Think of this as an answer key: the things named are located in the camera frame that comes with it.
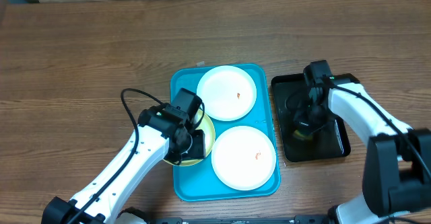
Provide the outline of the yellow plate with stain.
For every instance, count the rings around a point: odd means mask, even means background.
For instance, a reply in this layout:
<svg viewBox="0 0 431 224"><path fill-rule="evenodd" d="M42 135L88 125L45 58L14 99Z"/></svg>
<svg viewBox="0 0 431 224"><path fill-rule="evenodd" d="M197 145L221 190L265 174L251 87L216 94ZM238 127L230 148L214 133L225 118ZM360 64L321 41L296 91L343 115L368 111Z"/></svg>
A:
<svg viewBox="0 0 431 224"><path fill-rule="evenodd" d="M203 114L203 120L201 121L200 125L197 127L197 130L202 130L203 133L205 134L205 157L204 157L205 159L211 153L213 144L215 143L215 140L216 140L216 132L211 118L206 113L203 113L201 108L196 113L194 121L197 122L202 117L202 114ZM179 166L195 165L203 161L204 159L183 160Z"/></svg>

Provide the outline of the green yellow sponge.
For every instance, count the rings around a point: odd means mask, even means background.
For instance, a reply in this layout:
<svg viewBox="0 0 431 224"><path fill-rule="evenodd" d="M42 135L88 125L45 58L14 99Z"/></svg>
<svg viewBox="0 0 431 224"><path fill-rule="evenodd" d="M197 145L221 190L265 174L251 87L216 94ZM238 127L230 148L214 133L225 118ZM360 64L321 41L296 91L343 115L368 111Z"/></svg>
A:
<svg viewBox="0 0 431 224"><path fill-rule="evenodd" d="M304 133L300 130L295 130L292 136L299 141L312 141L312 134Z"/></svg>

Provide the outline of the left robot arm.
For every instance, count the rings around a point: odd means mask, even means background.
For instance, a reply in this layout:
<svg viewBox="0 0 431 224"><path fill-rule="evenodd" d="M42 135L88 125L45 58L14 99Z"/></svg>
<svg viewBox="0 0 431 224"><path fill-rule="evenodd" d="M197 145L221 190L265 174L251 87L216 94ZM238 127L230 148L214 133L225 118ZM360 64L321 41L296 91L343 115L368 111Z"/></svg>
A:
<svg viewBox="0 0 431 224"><path fill-rule="evenodd" d="M173 165L204 159L205 133L195 115L205 106L180 89L169 103L158 101L132 118L133 132L121 151L84 189L65 201L53 198L42 223L114 223L130 195L160 161Z"/></svg>

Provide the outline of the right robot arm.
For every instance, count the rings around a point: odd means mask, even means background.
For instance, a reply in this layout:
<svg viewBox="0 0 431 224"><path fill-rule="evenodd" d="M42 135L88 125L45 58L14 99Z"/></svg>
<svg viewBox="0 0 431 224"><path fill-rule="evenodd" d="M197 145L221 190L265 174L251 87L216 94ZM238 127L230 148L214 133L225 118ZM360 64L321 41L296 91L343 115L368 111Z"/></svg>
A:
<svg viewBox="0 0 431 224"><path fill-rule="evenodd" d="M430 208L430 130L397 120L353 75L333 75L327 61L311 62L303 74L293 136L314 140L341 118L367 148L362 192L332 208L330 222L389 223Z"/></svg>

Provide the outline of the black rectangular tray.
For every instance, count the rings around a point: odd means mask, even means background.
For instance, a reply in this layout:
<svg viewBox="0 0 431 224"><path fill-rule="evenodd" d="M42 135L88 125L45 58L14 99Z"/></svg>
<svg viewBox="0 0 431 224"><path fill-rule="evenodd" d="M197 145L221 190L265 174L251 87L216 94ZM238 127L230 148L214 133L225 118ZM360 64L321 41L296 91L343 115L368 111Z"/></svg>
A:
<svg viewBox="0 0 431 224"><path fill-rule="evenodd" d="M281 75L271 80L271 88L278 127L286 159L291 162L311 161L345 157L351 147L344 121L331 117L330 121L312 135L298 134L294 122L295 110L308 95L304 90L306 82L303 74Z"/></svg>

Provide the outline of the teal plastic tray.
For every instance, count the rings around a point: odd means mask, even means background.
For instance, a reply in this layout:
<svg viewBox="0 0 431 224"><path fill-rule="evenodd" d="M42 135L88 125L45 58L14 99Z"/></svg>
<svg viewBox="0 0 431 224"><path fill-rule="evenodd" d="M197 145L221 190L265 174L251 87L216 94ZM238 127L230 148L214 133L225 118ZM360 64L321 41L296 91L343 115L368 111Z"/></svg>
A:
<svg viewBox="0 0 431 224"><path fill-rule="evenodd" d="M215 135L218 137L225 130L234 126L251 126L266 134L273 146L277 147L267 79L263 68L253 63L237 64L236 66L246 71L255 82L257 100L253 109L239 120L230 122L213 120ZM197 91L199 80L211 69L211 67L195 67L178 70L170 80L170 97L174 98L181 88ZM281 175L278 163L275 165L272 176L264 185L247 191L235 190L225 185L216 176L210 156L195 165L173 167L174 191L180 199L187 202L267 196L273 194L280 184Z"/></svg>

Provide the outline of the white plate with stain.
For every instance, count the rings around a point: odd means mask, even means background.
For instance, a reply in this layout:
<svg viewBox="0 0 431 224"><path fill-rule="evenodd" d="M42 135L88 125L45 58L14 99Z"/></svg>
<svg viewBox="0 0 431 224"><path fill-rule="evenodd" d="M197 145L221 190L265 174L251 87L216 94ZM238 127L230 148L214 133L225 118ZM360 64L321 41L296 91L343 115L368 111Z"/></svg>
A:
<svg viewBox="0 0 431 224"><path fill-rule="evenodd" d="M252 77L235 66L219 66L206 72L197 85L206 114L216 120L234 121L246 116L257 100Z"/></svg>

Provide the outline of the small tape scrap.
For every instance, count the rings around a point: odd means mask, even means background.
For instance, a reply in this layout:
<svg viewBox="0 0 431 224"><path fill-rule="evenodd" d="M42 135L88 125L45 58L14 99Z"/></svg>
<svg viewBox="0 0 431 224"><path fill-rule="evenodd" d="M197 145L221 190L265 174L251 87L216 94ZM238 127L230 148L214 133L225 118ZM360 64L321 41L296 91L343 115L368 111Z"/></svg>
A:
<svg viewBox="0 0 431 224"><path fill-rule="evenodd" d="M203 67L205 66L205 61L200 61L196 64L197 67Z"/></svg>

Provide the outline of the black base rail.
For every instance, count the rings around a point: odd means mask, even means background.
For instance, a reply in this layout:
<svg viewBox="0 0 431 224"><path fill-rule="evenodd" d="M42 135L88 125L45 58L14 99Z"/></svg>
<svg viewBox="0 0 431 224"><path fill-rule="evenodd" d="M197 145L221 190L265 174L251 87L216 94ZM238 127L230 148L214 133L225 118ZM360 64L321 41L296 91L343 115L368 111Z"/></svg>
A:
<svg viewBox="0 0 431 224"><path fill-rule="evenodd" d="M150 219L143 211L130 207L120 212L117 220L123 214L127 214L126 217L134 218L137 220L131 220L131 223L165 223L165 224L336 224L335 219L331 219L327 215L296 215L295 217L282 217L282 218L229 218L229 219L182 219L180 217L166 217Z"/></svg>

